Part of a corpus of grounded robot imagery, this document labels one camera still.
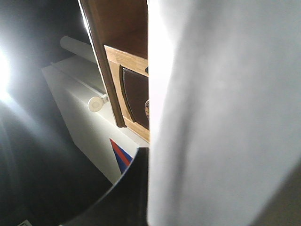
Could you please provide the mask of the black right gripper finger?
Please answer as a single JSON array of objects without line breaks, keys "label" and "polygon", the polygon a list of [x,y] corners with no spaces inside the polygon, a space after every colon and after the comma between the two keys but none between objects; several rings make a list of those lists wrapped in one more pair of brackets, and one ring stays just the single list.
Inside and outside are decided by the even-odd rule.
[{"label": "black right gripper finger", "polygon": [[128,168],[106,191],[97,191],[94,202],[60,226],[146,226],[149,148],[139,147]]}]

